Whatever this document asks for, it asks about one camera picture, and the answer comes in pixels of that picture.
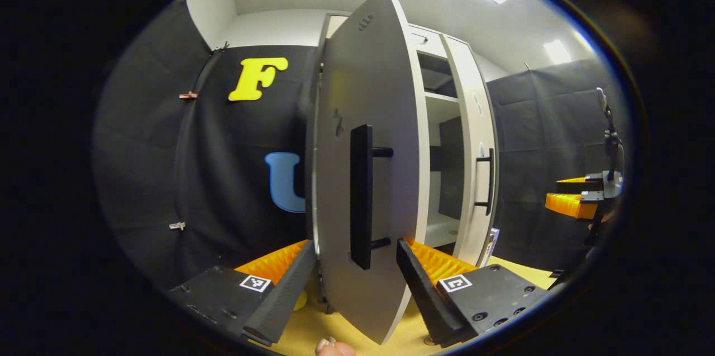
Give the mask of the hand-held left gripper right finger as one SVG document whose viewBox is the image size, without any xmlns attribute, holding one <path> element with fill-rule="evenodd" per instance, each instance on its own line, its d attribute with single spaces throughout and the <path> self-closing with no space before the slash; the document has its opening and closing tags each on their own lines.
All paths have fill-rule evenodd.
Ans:
<svg viewBox="0 0 715 356">
<path fill-rule="evenodd" d="M 396 262 L 432 341 L 442 348 L 511 322 L 547 294 L 506 266 L 478 268 L 411 239 L 397 241 Z"/>
</svg>

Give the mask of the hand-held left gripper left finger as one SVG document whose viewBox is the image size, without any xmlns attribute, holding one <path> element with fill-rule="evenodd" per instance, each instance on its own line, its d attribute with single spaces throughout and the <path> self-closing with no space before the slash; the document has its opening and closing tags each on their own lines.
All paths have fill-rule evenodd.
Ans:
<svg viewBox="0 0 715 356">
<path fill-rule="evenodd" d="M 316 262 L 302 240 L 237 268 L 210 267 L 168 292 L 192 317 L 237 340 L 279 341 Z"/>
</svg>

